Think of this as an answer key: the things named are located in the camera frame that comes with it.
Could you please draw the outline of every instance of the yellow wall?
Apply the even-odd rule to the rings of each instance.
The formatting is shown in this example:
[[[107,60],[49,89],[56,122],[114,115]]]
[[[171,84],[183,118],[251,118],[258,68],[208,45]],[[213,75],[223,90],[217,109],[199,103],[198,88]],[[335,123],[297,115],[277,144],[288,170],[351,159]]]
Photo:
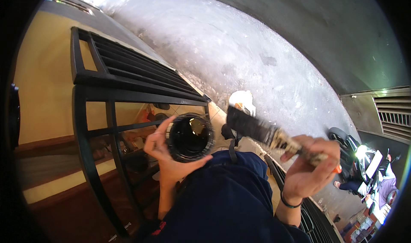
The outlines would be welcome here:
[[[21,106],[19,144],[74,134],[71,117],[72,26],[110,38],[63,16],[43,11],[36,14],[19,50],[14,77]],[[85,67],[95,69],[90,53],[85,52],[87,44],[80,44]],[[134,103],[134,110],[122,108],[124,114],[118,110],[118,122],[122,125],[132,123],[142,106]],[[101,107],[101,103],[87,105],[89,129],[106,127],[105,110]]]

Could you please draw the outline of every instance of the louvered vent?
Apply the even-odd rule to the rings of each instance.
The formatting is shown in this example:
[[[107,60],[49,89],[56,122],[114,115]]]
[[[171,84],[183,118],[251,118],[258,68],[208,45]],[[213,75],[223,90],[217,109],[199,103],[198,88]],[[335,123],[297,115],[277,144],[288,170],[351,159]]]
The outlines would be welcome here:
[[[388,136],[411,139],[411,99],[409,96],[375,97],[383,133]]]

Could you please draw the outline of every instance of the foot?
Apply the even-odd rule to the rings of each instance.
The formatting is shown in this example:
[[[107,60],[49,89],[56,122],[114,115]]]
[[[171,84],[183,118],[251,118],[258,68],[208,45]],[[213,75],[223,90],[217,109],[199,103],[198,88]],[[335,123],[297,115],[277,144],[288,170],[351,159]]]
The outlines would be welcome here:
[[[334,186],[335,186],[337,189],[340,188],[340,185],[341,185],[341,182],[339,182],[339,181],[337,181],[337,180],[334,182]]]

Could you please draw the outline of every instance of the scooter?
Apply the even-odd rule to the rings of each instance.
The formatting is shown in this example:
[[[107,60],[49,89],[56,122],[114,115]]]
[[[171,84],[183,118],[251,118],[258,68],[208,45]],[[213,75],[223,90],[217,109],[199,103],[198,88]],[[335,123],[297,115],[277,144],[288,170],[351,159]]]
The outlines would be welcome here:
[[[351,135],[347,135],[336,127],[328,130],[328,138],[340,144],[342,168],[340,176],[343,182],[349,180],[364,182],[366,188],[362,190],[362,194],[350,190],[352,194],[359,195],[364,201],[365,196],[372,194],[378,187],[377,171],[384,167],[381,163],[383,155],[379,150],[372,149],[366,144],[360,144]]]

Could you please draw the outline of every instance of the bracelet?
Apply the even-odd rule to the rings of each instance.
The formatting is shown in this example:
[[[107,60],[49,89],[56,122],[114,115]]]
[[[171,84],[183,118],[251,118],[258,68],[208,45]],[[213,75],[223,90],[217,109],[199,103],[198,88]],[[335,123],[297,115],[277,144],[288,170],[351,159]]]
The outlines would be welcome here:
[[[287,203],[287,201],[285,201],[284,195],[283,195],[283,191],[281,191],[281,194],[280,194],[280,195],[281,195],[281,201],[282,201],[283,204],[284,204],[286,207],[288,207],[288,208],[296,208],[296,207],[299,207],[299,206],[302,204],[302,202],[304,201],[304,199],[302,199],[300,204],[298,204],[298,205],[290,205],[290,204]]]

